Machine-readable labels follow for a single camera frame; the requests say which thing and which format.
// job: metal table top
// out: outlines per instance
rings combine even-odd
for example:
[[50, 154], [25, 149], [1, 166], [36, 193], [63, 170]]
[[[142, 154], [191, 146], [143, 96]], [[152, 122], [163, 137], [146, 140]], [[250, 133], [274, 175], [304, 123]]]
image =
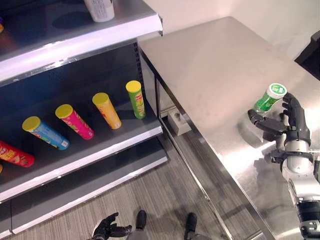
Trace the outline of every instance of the metal table top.
[[[251, 203], [261, 229], [269, 231], [266, 236], [301, 239], [287, 182], [278, 164], [264, 160], [275, 142], [262, 140], [247, 110], [269, 84], [284, 84], [305, 109], [311, 148], [320, 149], [320, 82], [232, 17], [149, 39], [140, 47]], [[282, 110], [279, 101], [269, 115]]]

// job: store shelf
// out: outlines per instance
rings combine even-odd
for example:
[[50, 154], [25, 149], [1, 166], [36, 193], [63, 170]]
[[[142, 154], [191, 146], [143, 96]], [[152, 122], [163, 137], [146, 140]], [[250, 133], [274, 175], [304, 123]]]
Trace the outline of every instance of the store shelf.
[[162, 31], [142, 0], [114, 0], [114, 19], [94, 22], [83, 1], [59, 1], [6, 17], [0, 34], [0, 86]]
[[11, 235], [11, 203], [0, 204], [0, 239]]
[[167, 161], [157, 138], [73, 172], [11, 200], [17, 234]]
[[26, 132], [28, 138], [25, 144], [31, 144], [35, 162], [31, 167], [24, 168], [2, 161], [0, 202], [161, 134], [158, 119], [147, 101], [145, 105], [144, 119], [135, 118], [129, 102], [117, 107], [122, 121], [122, 126], [117, 130], [110, 129], [99, 112], [93, 113], [87, 121], [95, 131], [90, 140], [82, 139], [61, 122], [61, 129], [65, 130], [64, 135], [70, 141], [70, 147], [66, 150], [57, 150]]

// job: pink can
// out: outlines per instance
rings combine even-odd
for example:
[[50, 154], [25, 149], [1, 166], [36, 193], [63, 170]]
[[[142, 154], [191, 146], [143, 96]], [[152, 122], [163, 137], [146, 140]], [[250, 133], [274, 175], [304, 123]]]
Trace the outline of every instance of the pink can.
[[63, 104], [55, 110], [55, 115], [64, 121], [70, 128], [72, 128], [83, 139], [89, 140], [95, 132], [86, 124], [86, 122], [79, 116], [79, 114], [69, 104]]

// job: white box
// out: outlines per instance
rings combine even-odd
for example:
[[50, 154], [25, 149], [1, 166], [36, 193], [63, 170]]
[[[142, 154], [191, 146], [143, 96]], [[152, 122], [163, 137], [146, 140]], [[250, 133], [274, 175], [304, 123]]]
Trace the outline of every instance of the white box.
[[177, 136], [189, 132], [191, 130], [185, 118], [178, 111], [173, 109], [168, 112], [168, 121]]

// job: green can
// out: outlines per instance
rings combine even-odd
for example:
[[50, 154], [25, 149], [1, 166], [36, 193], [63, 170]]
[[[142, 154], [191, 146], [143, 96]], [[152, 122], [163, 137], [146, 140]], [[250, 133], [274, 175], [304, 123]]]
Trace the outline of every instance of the green can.
[[255, 103], [253, 109], [258, 113], [266, 113], [286, 93], [287, 89], [285, 86], [280, 83], [271, 83], [263, 97]]
[[144, 97], [141, 92], [141, 83], [133, 80], [125, 85], [125, 89], [129, 93], [134, 115], [137, 119], [143, 119], [146, 116]]

